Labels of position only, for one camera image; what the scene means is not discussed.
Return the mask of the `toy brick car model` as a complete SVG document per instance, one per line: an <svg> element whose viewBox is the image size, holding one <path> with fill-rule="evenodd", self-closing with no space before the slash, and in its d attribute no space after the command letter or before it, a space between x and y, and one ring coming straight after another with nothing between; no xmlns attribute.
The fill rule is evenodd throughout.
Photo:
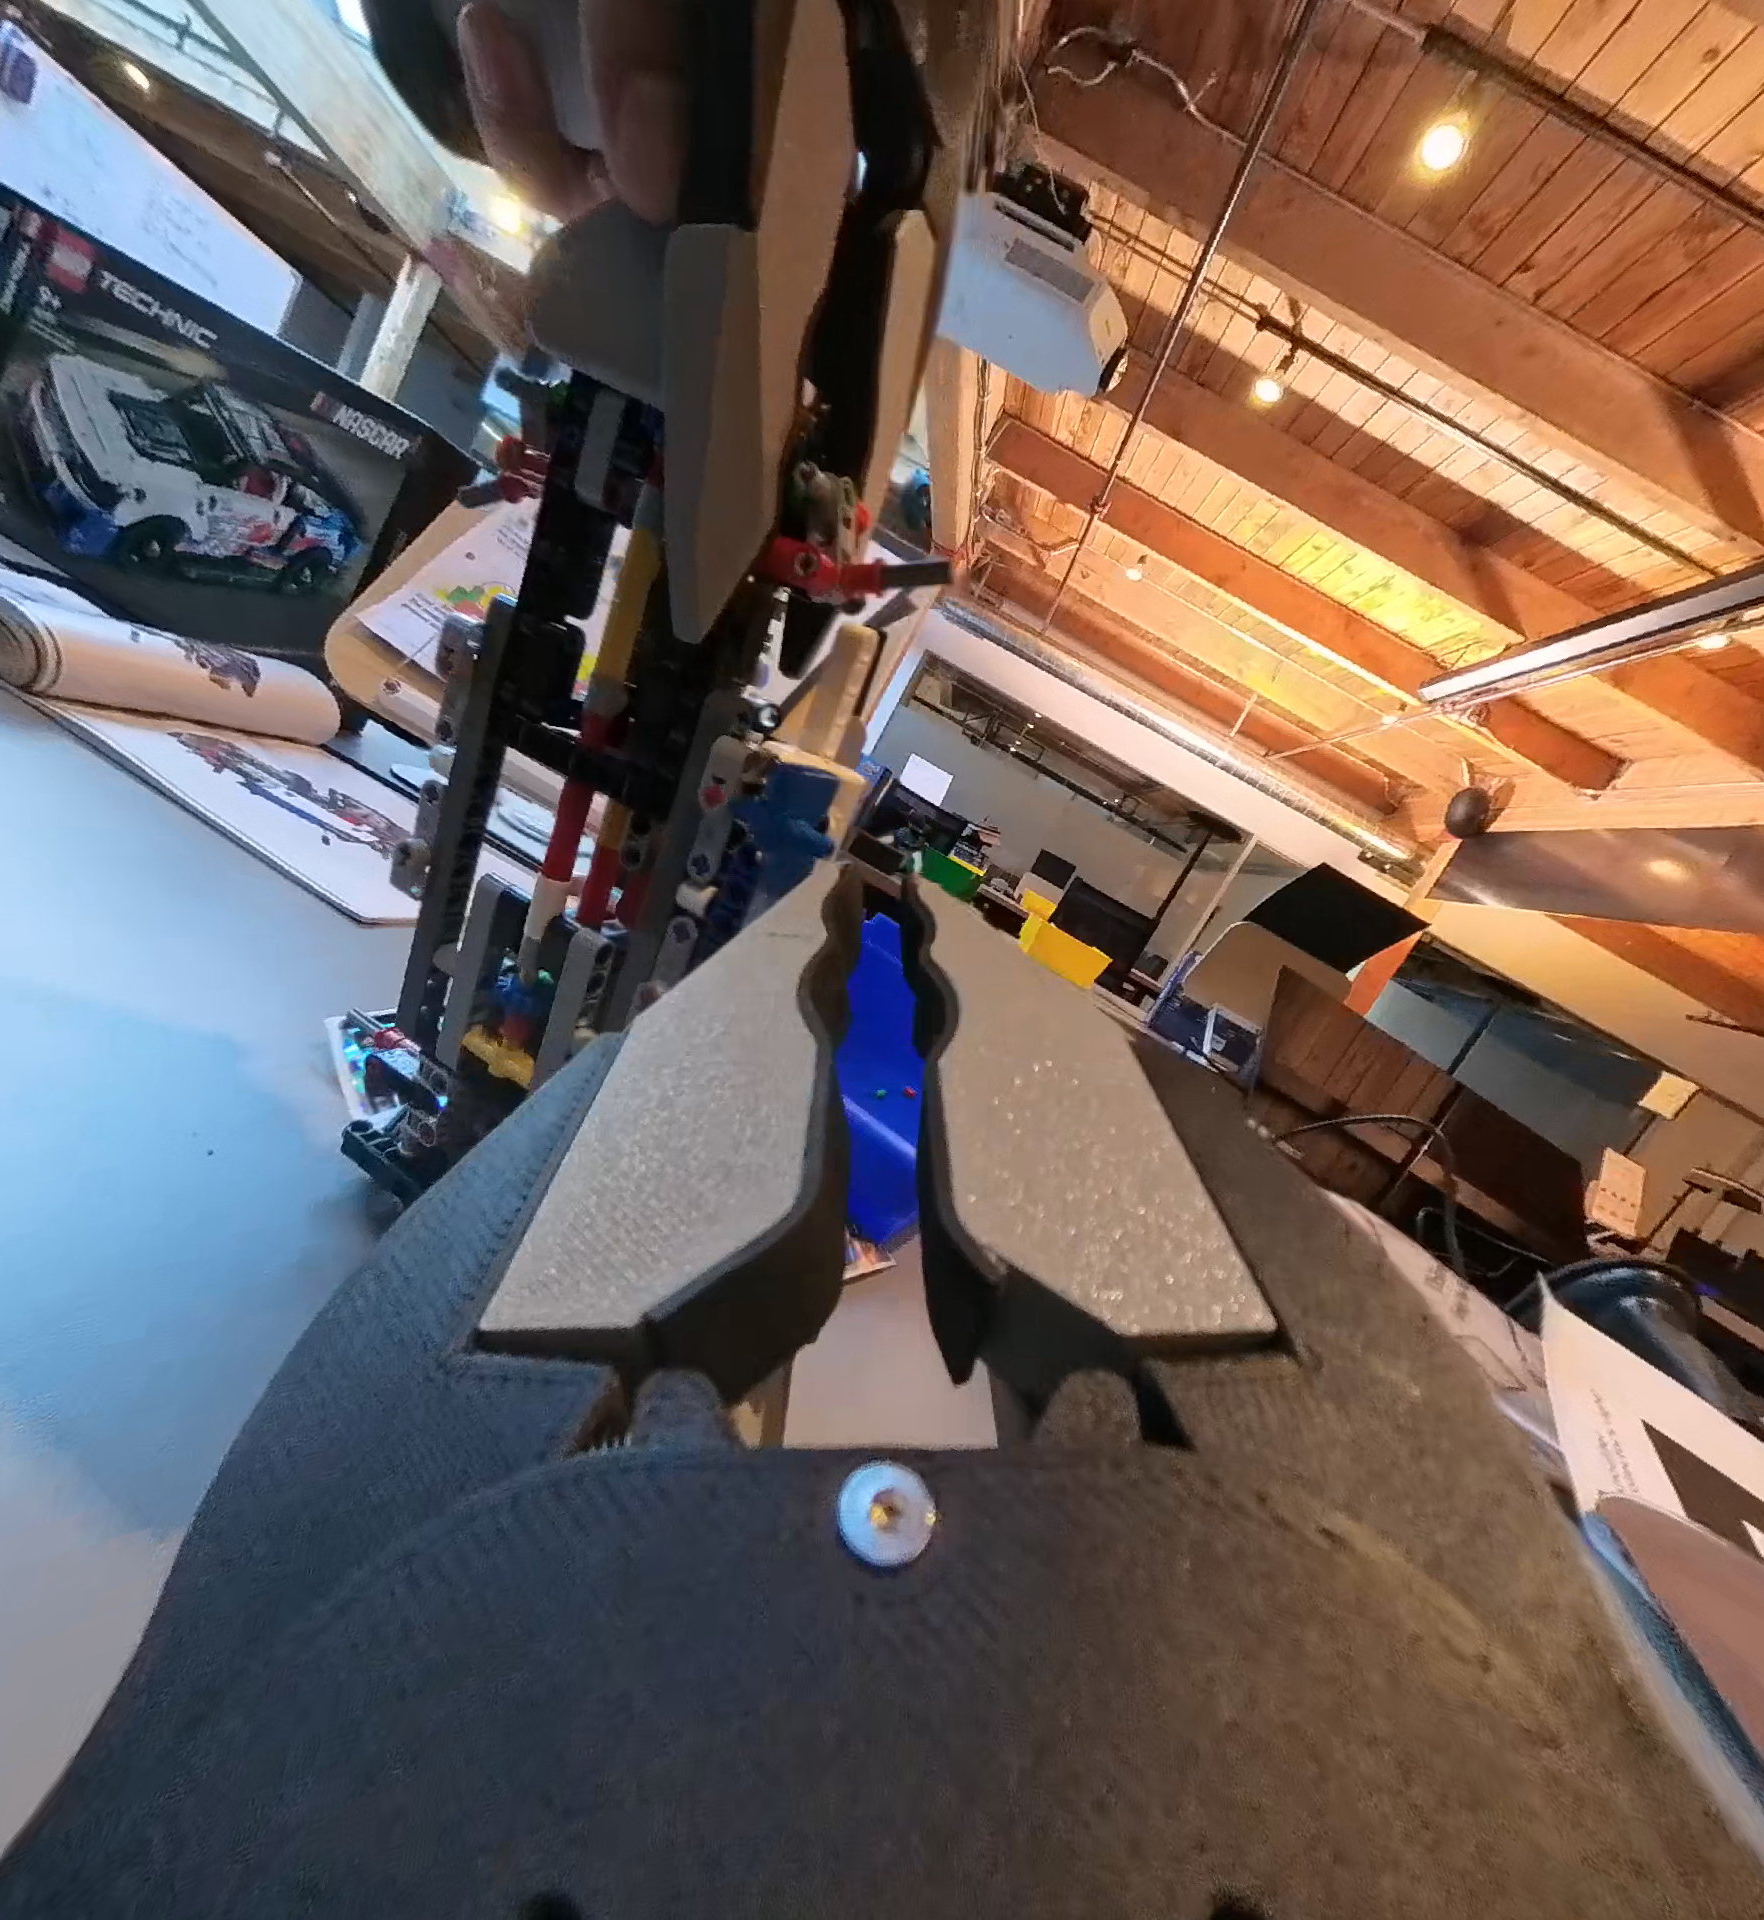
<svg viewBox="0 0 1764 1920"><path fill-rule="evenodd" d="M658 408L586 372L520 384L476 498L536 502L516 596L440 636L444 696L404 874L418 896L396 1024L446 1076L436 1118L350 1120L342 1152L410 1204L554 1078L800 880L862 808L846 746L780 724L880 656L864 612L952 582L946 558L872 550L872 514L816 462L706 638L676 638Z"/></svg>

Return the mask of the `white instruction booklet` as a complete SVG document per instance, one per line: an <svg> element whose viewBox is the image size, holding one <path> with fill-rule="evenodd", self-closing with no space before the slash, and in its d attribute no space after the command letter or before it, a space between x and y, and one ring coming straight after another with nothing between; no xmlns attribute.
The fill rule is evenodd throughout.
<svg viewBox="0 0 1764 1920"><path fill-rule="evenodd" d="M418 920L404 854L428 778L332 752L342 708L310 672L0 564L0 684L350 920Z"/></svg>

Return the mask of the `blue plastic bin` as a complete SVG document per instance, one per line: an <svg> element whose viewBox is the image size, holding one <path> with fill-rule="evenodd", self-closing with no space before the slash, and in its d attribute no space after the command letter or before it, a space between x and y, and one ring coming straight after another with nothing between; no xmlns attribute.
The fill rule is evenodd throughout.
<svg viewBox="0 0 1764 1920"><path fill-rule="evenodd" d="M924 1058L902 928L890 914L864 922L846 1008L836 1052L848 1134L846 1224L858 1238L894 1250L918 1232Z"/></svg>

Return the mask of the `instruction sheet on clipboard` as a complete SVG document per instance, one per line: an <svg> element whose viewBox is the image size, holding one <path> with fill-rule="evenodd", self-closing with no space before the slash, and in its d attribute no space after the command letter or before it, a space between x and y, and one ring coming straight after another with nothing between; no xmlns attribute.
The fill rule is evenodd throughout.
<svg viewBox="0 0 1764 1920"><path fill-rule="evenodd" d="M484 510L484 506L452 502L434 516L414 540L406 542L368 580L346 612L330 624L322 644L322 664L342 704L366 708L390 732L412 738L426 748L438 740L438 716L444 698L444 670L438 664L440 640L436 652L440 674L432 674L374 638L362 626L360 614L400 584L406 564L434 556L466 528L470 516L478 510Z"/></svg>

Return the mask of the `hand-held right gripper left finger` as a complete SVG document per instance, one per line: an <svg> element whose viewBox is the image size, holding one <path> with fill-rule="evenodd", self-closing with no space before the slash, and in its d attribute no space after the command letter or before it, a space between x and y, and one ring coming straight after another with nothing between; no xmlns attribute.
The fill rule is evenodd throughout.
<svg viewBox="0 0 1764 1920"><path fill-rule="evenodd" d="M850 1132L836 1050L864 886L820 864L632 1020L532 1202L480 1348L706 1378L740 1402L844 1284Z"/></svg>

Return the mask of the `yellow storage bin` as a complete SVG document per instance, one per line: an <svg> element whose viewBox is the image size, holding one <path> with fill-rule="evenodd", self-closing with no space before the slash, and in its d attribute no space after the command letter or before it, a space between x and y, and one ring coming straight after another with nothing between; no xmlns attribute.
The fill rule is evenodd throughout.
<svg viewBox="0 0 1764 1920"><path fill-rule="evenodd" d="M1048 972L1058 974L1076 990L1092 990L1110 970L1110 954L1056 924L1060 900L1024 886L1020 892L1022 924L1018 944Z"/></svg>

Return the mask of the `clipboard with printed paper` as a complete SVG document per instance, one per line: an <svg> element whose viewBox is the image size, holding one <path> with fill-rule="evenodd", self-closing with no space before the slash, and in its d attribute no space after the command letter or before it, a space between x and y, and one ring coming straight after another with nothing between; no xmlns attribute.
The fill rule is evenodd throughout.
<svg viewBox="0 0 1764 1920"><path fill-rule="evenodd" d="M1668 1370L1528 1298L1580 1534L1662 1706L1764 1864L1764 1434L1710 1354Z"/></svg>

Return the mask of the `person's left hand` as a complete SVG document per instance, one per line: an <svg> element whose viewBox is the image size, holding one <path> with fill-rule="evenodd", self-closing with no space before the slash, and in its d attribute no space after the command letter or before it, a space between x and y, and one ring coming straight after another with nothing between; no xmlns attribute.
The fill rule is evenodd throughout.
<svg viewBox="0 0 1764 1920"><path fill-rule="evenodd" d="M688 146L678 4L576 4L572 60L600 130L586 146L556 114L556 34L476 2L458 16L458 48L486 164L522 204L564 226L610 202L652 226L676 218Z"/></svg>

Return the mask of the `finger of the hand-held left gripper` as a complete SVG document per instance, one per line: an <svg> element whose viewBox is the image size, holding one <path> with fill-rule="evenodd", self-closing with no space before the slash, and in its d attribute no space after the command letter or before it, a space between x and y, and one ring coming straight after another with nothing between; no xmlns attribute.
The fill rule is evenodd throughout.
<svg viewBox="0 0 1764 1920"><path fill-rule="evenodd" d="M842 222L842 480L854 508L880 506L908 428L940 310L946 242L918 204L866 188Z"/></svg>
<svg viewBox="0 0 1764 1920"><path fill-rule="evenodd" d="M786 470L816 408L848 416L860 324L846 206L758 228L690 222L662 258L662 556L672 632L700 644L782 516Z"/></svg>

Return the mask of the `whiteboard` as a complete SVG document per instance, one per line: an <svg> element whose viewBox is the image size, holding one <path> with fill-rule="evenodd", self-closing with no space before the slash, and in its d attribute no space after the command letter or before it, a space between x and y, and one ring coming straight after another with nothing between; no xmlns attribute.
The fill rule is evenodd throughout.
<svg viewBox="0 0 1764 1920"><path fill-rule="evenodd" d="M10 22L0 186L270 336L300 290L290 264Z"/></svg>

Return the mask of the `white ceiling projector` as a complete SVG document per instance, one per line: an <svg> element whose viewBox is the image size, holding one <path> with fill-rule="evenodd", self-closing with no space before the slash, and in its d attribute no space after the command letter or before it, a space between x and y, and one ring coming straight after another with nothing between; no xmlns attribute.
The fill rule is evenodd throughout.
<svg viewBox="0 0 1764 1920"><path fill-rule="evenodd" d="M1088 188L1036 160L956 210L934 334L1038 394L1098 398L1126 368L1130 328L1092 254Z"/></svg>

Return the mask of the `black toy car box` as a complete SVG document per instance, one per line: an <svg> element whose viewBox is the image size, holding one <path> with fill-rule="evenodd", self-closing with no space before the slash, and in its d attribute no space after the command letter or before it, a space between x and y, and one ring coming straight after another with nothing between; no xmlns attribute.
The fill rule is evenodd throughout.
<svg viewBox="0 0 1764 1920"><path fill-rule="evenodd" d="M102 610L318 668L476 474L414 414L0 182L0 538Z"/></svg>

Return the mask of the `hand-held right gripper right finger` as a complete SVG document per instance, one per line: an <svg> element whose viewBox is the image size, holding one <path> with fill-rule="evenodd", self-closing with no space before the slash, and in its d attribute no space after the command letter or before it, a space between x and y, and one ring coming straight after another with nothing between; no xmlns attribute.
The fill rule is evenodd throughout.
<svg viewBox="0 0 1764 1920"><path fill-rule="evenodd" d="M920 1270L950 1380L988 1374L1038 1410L1084 1372L1274 1348L1254 1260L1126 1028L918 876L900 922Z"/></svg>

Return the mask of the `metal air duct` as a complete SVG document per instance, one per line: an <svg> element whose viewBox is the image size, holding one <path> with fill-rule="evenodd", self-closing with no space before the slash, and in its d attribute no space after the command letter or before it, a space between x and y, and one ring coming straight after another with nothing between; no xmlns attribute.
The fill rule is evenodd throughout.
<svg viewBox="0 0 1764 1920"><path fill-rule="evenodd" d="M1764 826L1488 830L1460 844L1434 898L1764 938Z"/></svg>

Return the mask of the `white printed paper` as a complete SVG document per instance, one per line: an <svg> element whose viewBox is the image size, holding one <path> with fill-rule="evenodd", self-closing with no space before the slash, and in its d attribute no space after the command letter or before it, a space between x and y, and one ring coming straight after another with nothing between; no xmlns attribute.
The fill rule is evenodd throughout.
<svg viewBox="0 0 1764 1920"><path fill-rule="evenodd" d="M1544 1468L1554 1476L1566 1476L1540 1334L1520 1326L1444 1260L1422 1250L1374 1212L1344 1196L1328 1194L1326 1200L1360 1234L1370 1236L1404 1284L1416 1290L1424 1308L1470 1358L1498 1410L1528 1440Z"/></svg>

